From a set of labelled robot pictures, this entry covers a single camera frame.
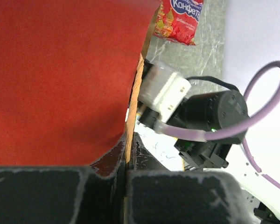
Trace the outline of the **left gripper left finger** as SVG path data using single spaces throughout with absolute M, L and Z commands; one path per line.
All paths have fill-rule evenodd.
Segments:
M 86 166 L 0 166 L 0 224 L 121 224 L 126 136 Z

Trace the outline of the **red candy snack bag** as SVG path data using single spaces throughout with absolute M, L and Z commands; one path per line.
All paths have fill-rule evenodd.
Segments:
M 154 27 L 154 36 L 186 46 L 194 46 L 203 3 L 203 0 L 162 0 Z

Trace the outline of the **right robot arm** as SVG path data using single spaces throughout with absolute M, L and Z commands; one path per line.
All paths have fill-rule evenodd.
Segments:
M 252 137 L 247 131 L 280 103 L 280 83 L 273 96 L 252 116 L 247 100 L 256 82 L 280 61 L 261 68 L 244 93 L 215 77 L 204 76 L 224 91 L 194 95 L 190 81 L 163 63 L 144 62 L 139 102 L 141 124 L 156 133 L 176 138 L 175 148 L 193 168 L 226 170 L 259 204 L 253 214 L 263 224 L 280 224 L 280 116 L 269 119 Z

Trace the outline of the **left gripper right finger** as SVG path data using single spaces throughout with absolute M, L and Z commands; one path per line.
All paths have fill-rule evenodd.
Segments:
M 133 136 L 127 174 L 129 224 L 251 224 L 235 178 L 223 172 L 170 171 Z

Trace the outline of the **red paper bag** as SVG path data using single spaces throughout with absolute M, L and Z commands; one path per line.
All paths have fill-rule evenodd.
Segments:
M 0 165 L 86 165 L 122 136 L 158 0 L 0 0 Z

